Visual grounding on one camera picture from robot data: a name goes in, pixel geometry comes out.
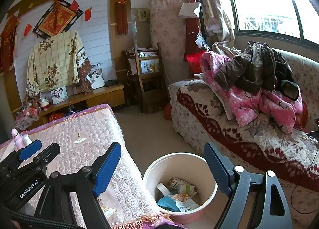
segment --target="tile floor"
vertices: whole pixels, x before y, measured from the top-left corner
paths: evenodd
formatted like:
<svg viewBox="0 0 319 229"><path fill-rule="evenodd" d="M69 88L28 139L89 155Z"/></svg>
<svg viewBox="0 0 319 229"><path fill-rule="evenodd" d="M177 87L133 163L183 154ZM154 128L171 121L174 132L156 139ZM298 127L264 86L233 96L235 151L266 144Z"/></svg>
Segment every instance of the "tile floor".
<svg viewBox="0 0 319 229"><path fill-rule="evenodd" d="M126 148L144 175L149 165L163 155L187 152L197 154L190 144L177 134L172 121L164 119L163 113L140 113L138 106L130 106L114 112L122 128ZM198 220L185 225L189 229L213 229L228 198L219 190L205 213ZM239 228L246 228L252 207L251 198Z"/></svg>

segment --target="trash can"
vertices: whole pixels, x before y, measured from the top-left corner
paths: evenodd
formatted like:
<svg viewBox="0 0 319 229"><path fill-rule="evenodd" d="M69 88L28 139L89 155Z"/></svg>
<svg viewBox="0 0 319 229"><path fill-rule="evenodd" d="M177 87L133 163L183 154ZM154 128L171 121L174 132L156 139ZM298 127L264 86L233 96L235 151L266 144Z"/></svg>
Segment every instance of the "trash can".
<svg viewBox="0 0 319 229"><path fill-rule="evenodd" d="M157 159L146 170L143 181L155 198L156 186L160 182L167 185L172 177L196 186L200 207L187 212L171 212L159 208L162 213L169 213L174 222L180 224L193 222L204 213L207 205L213 200L217 191L217 183L205 159L189 153L168 154Z"/></svg>

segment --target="window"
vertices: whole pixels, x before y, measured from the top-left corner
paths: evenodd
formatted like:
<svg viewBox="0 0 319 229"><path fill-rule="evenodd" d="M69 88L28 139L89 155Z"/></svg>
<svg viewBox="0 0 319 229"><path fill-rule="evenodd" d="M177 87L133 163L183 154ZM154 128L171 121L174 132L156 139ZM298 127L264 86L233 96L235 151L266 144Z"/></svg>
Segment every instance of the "window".
<svg viewBox="0 0 319 229"><path fill-rule="evenodd" d="M239 33L272 32L302 43L319 44L319 15L309 0L221 1Z"/></svg>

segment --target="metal screw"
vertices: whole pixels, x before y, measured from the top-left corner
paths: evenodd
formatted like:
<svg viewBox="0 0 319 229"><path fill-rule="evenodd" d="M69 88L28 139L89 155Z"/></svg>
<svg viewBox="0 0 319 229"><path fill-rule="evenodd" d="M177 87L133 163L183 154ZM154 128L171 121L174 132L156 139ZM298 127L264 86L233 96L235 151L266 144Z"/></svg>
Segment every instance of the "metal screw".
<svg viewBox="0 0 319 229"><path fill-rule="evenodd" d="M58 173L58 172L53 172L53 173L51 173L51 177L52 177L52 178L56 178L57 176L59 176L59 173Z"/></svg>
<svg viewBox="0 0 319 229"><path fill-rule="evenodd" d="M238 165L238 166L235 167L235 170L236 170L237 172L243 172L243 171L244 171L244 168L241 167L240 165Z"/></svg>
<svg viewBox="0 0 319 229"><path fill-rule="evenodd" d="M270 177L274 177L275 173L273 171L267 171L268 176Z"/></svg>
<svg viewBox="0 0 319 229"><path fill-rule="evenodd" d="M84 172L89 172L91 170L91 167L90 166L84 166L83 168L82 168L82 171L84 171Z"/></svg>

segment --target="stack of cloth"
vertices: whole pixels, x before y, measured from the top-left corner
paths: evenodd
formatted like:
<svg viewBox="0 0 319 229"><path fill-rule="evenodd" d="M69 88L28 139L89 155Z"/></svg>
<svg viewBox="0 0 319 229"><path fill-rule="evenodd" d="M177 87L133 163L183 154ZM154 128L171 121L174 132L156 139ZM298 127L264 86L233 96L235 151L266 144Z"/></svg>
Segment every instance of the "stack of cloth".
<svg viewBox="0 0 319 229"><path fill-rule="evenodd" d="M282 55L266 43L249 41L233 58L205 52L200 59L205 81L221 100L227 117L240 127L261 112L273 117L284 133L290 133L296 114L302 113L299 86Z"/></svg>

